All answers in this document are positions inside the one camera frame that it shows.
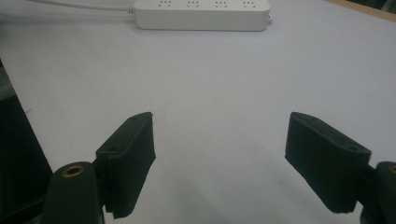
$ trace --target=white power strip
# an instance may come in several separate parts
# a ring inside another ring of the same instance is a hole
[[[262,31],[269,18],[266,0],[137,0],[141,29]]]

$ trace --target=electrical outlet socket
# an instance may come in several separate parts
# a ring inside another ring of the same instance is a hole
[[[269,23],[267,0],[136,0],[141,29],[263,31]]]

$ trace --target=power cord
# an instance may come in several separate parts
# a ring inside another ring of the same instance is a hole
[[[56,1],[56,0],[26,0],[26,1],[55,5],[55,6],[62,6],[62,7],[78,7],[78,8],[109,10],[109,11],[126,11],[129,14],[134,14],[134,6],[132,6],[132,5],[129,5],[127,7],[113,7],[113,6],[101,6],[101,5],[87,5],[87,4],[80,4],[80,3],[67,3],[67,2]]]

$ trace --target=white table surface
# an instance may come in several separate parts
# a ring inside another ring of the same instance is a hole
[[[396,23],[269,3],[263,32],[205,32],[3,0],[0,58],[53,170],[93,161],[125,119],[154,114],[157,160],[136,209],[106,223],[359,223],[360,205],[332,214],[284,159],[289,115],[328,122],[373,166],[396,161]]]

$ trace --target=clamp jaw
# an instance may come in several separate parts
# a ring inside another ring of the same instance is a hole
[[[290,115],[286,160],[326,207],[349,213],[363,205],[362,224],[396,223],[396,162],[371,167],[371,151],[315,117]]]
[[[154,160],[151,113],[127,119],[93,163],[74,162],[53,174],[40,223],[105,223],[103,206],[114,218],[129,216]]]

